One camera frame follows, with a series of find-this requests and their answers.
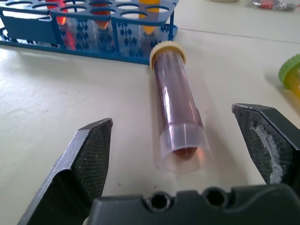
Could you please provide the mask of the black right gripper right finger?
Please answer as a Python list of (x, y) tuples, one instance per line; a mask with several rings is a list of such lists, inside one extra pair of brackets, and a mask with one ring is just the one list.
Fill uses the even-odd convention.
[(232, 113), (266, 184), (300, 185), (300, 128), (268, 106), (235, 103)]

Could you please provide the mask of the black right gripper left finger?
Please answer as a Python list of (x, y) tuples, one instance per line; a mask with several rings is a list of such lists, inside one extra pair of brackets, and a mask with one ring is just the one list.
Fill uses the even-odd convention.
[(83, 225), (105, 186), (112, 127), (106, 118), (76, 132), (17, 225)]

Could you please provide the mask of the yellow tube with green cap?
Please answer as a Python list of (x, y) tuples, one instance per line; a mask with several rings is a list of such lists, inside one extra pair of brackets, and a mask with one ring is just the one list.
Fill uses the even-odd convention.
[(278, 77), (283, 86), (300, 99), (300, 54), (292, 56), (281, 66)]

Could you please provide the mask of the purple tube with cream cap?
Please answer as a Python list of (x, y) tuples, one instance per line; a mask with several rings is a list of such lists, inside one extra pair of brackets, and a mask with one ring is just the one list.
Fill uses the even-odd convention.
[(159, 102), (159, 141), (162, 166), (173, 173), (203, 168), (211, 150), (185, 70), (186, 56), (173, 41), (161, 42), (150, 53)]

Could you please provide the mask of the blue tube rack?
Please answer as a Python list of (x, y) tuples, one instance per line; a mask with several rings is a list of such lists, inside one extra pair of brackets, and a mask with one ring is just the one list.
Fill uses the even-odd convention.
[[(109, 0), (111, 19), (105, 30), (94, 22), (90, 0), (47, 9), (45, 0), (0, 0), (0, 45), (148, 64), (152, 48), (174, 40), (174, 11), (179, 0)], [(60, 48), (56, 17), (70, 19), (76, 50)]]

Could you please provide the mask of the red tube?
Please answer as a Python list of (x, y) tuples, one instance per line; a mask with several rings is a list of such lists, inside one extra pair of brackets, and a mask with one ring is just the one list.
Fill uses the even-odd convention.
[[(65, 7), (66, 5), (75, 5), (76, 0), (45, 0), (46, 3), (50, 3), (50, 5), (47, 5), (47, 9), (52, 10), (53, 8), (56, 8), (55, 5), (51, 5), (51, 3), (57, 2), (57, 5), (60, 7)], [(63, 44), (60, 45), (60, 48), (64, 49), (72, 49), (76, 50), (75, 47), (75, 41), (73, 38), (73, 34), (70, 32), (70, 19), (67, 19), (66, 17), (57, 16), (56, 18), (57, 24), (59, 26), (59, 32), (62, 36)]]

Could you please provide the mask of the red-orange tube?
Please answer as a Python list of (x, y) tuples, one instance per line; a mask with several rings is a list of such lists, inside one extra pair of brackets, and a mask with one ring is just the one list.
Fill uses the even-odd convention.
[(91, 6), (90, 13), (99, 19), (94, 22), (101, 30), (105, 30), (111, 19), (111, 14), (114, 14), (111, 9), (112, 3), (109, 0), (90, 0), (89, 5)]

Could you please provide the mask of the clear bag with red items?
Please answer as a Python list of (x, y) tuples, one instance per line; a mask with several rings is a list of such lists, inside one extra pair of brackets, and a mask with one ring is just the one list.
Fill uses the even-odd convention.
[(246, 0), (246, 6), (264, 10), (293, 12), (296, 9), (300, 8), (300, 1), (296, 2), (296, 0)]

